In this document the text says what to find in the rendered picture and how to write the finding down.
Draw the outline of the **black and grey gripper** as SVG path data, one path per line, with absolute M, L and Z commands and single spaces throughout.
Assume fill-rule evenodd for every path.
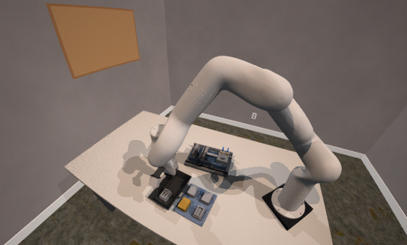
M 173 157 L 171 161 L 169 163 L 166 163 L 163 167 L 165 167 L 163 172 L 166 175 L 167 180 L 170 181 L 173 178 L 173 176 L 178 175 L 177 170 L 179 170 L 179 167 L 175 157 Z

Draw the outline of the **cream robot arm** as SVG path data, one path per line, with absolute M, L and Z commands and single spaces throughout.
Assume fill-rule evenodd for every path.
M 150 175 L 148 185 L 159 187 L 163 166 L 176 156 L 190 126 L 223 90 L 268 111 L 292 142 L 305 167 L 292 170 L 283 188 L 273 192 L 272 205 L 286 218 L 301 217 L 305 211 L 304 200 L 315 184 L 336 181 L 342 166 L 313 131 L 285 78 L 230 56 L 217 56 L 208 61 L 181 96 L 165 125 L 155 125 L 150 130 L 152 145 L 148 162 L 158 169 Z

